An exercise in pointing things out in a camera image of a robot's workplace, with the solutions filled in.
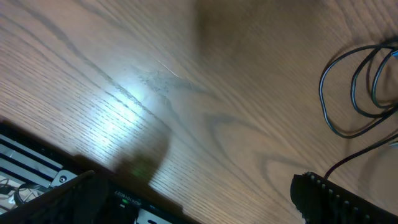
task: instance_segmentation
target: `black cable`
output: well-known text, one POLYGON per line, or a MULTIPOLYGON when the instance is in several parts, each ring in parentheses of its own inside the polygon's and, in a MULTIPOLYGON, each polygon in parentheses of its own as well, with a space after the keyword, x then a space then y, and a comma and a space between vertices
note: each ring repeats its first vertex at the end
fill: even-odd
POLYGON ((38 184, 21 184, 16 191, 14 192, 14 201, 15 204, 17 204, 18 206, 21 206, 23 204, 25 204, 25 201, 21 198, 21 196, 19 195, 19 191, 20 189, 31 189, 31 190, 38 190, 41 191, 43 193, 48 192, 50 189, 43 187, 41 185, 38 184))
MULTIPOLYGON (((319 82, 319 97, 320 97, 320 102, 321 102, 321 106, 322 106, 322 111, 323 111, 323 116, 325 118, 326 123, 329 125, 330 129, 337 134, 338 136, 345 138, 345 139, 353 139, 356 138, 358 136, 363 135, 364 133, 370 131, 372 128, 376 127, 377 125, 379 125, 380 123, 382 123, 383 121, 385 121, 387 118, 389 118, 391 115, 393 115, 396 111, 398 111, 398 102, 394 102, 388 105, 380 105, 379 102, 376 99, 376 87, 377 87, 377 82, 379 80, 380 74, 382 72, 382 69, 384 68, 384 66, 386 65, 387 61, 391 58, 392 54, 398 50, 398 48, 394 45, 391 45, 393 43, 398 43, 398 38, 395 39, 391 39, 391 40, 387 40, 381 44, 377 44, 377 45, 368 45, 368 46, 364 46, 364 47, 358 47, 357 49, 354 50, 350 50, 349 52, 343 54, 342 56, 338 57, 337 59, 335 59, 334 61, 332 61, 323 71, 320 82, 319 82), (363 127, 360 131, 358 131, 355 134, 351 134, 351 135, 347 135, 347 134, 343 134, 341 132, 339 132, 333 125, 333 123, 330 121, 328 113, 326 111, 326 106, 325 106, 325 100, 323 99, 323 84, 326 78, 327 73, 330 71, 330 69, 335 66, 339 61, 341 61, 342 59, 346 58, 349 55, 355 54, 357 52, 363 51, 363 50, 369 50, 369 49, 373 49, 373 51, 359 64, 358 68, 356 69, 356 71, 354 72, 354 75, 352 77, 351 80, 351 91, 350 91, 350 95, 351 95, 351 103, 354 107, 354 109, 361 115, 367 117, 367 118, 374 118, 375 121, 372 123, 369 123, 368 125, 366 125, 365 127, 363 127), (371 99, 372 102, 378 107, 378 108, 382 108, 385 109, 383 112, 379 113, 379 114, 371 114, 371 113, 367 113, 363 110, 361 110, 361 108, 358 107, 358 105, 356 104, 356 99, 355 99, 355 87, 356 87, 356 80, 359 76, 359 73, 361 72, 361 70, 365 67, 365 65, 369 62, 371 63, 374 56, 381 50, 381 49, 389 49, 391 50, 387 56, 384 57, 383 61, 381 62, 379 68, 377 69, 376 75, 374 77, 373 83, 372 83, 372 88, 371 88, 371 99)), ((394 134, 388 138, 382 139, 374 144, 372 144, 371 146, 360 150, 359 152, 356 152, 346 158, 344 158, 343 160, 339 161, 338 163, 336 163, 334 166, 332 166, 325 174, 324 178, 327 179, 330 174, 339 166, 343 165, 344 163, 362 155, 365 154, 379 146, 382 146, 385 143, 388 143, 389 141, 398 138, 398 134, 394 134)))

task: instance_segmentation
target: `screw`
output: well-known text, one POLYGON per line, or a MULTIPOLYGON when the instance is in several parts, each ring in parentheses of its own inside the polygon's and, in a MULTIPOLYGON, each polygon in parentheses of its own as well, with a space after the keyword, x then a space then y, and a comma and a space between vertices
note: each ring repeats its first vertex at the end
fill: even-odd
POLYGON ((61 177, 60 177, 60 182, 61 182, 61 183, 64 183, 65 181, 67 181, 67 177, 61 176, 61 177))

